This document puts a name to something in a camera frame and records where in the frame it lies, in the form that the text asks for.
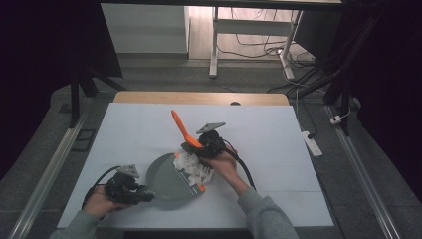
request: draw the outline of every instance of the dark curtain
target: dark curtain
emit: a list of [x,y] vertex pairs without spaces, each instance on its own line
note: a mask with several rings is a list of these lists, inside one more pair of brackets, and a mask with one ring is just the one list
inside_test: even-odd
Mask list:
[[97,1],[2,1],[0,42],[3,177],[72,72],[89,66],[121,77],[121,71]]
[[417,1],[393,0],[352,66],[363,126],[422,201],[422,21]]

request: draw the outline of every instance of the person's arm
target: person's arm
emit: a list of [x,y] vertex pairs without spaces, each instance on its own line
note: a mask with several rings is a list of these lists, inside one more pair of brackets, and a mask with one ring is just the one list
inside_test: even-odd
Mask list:
[[92,239],[96,238],[97,224],[108,213],[129,205],[114,203],[106,197],[104,187],[98,186],[88,199],[84,209],[79,211],[66,229],[56,230],[50,239]]
[[236,160],[226,151],[216,158],[201,158],[220,174],[239,196],[249,231],[256,239],[299,238],[285,212],[270,197],[261,197],[236,171]]

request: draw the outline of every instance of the human hand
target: human hand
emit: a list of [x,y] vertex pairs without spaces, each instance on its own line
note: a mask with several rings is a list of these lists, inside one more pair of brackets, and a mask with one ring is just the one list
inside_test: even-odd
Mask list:
[[[226,147],[234,153],[237,151],[230,145]],[[203,161],[211,165],[211,167],[220,174],[240,196],[248,190],[249,186],[240,178],[236,171],[236,159],[227,151],[223,151],[215,158],[201,158]]]
[[104,218],[108,213],[117,209],[127,208],[131,205],[115,203],[106,196],[106,190],[103,185],[99,185],[93,194],[87,200],[83,211],[93,215],[98,219]]

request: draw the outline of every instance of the white table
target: white table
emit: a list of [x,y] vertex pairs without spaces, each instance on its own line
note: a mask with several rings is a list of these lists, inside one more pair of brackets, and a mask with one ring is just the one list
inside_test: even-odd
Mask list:
[[[289,106],[110,104],[58,227],[67,227],[87,190],[109,168],[135,164],[145,183],[148,167],[160,156],[181,150],[183,137],[170,111],[187,130],[224,121],[218,132],[239,151],[258,192],[280,205],[294,226],[332,226],[295,113]],[[247,181],[241,167],[239,174]],[[104,179],[106,182],[111,173]],[[123,230],[246,228],[237,195],[218,175],[206,192],[184,201],[153,200],[108,215],[99,227]]]

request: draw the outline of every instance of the gray plate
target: gray plate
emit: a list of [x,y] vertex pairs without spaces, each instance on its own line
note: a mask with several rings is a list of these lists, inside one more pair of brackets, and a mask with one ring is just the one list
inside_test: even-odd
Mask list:
[[189,186],[188,175],[174,167],[174,153],[158,158],[146,173],[146,184],[155,197],[166,200],[180,200],[202,194],[197,185]]

